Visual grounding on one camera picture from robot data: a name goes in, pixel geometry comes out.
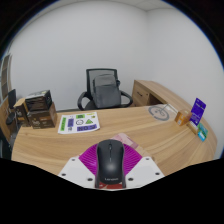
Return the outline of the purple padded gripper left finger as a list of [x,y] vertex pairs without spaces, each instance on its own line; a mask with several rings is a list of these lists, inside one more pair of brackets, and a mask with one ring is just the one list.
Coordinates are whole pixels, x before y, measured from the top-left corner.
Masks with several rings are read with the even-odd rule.
[[81,187],[94,187],[97,171],[97,145],[89,147],[76,157],[71,157],[58,176]]

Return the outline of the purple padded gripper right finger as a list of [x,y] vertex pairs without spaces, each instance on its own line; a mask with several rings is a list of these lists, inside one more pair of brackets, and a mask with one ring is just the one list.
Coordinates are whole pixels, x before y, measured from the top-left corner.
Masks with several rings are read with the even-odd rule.
[[164,177],[150,156],[142,156],[128,145],[124,145],[123,169],[127,187],[142,187]]

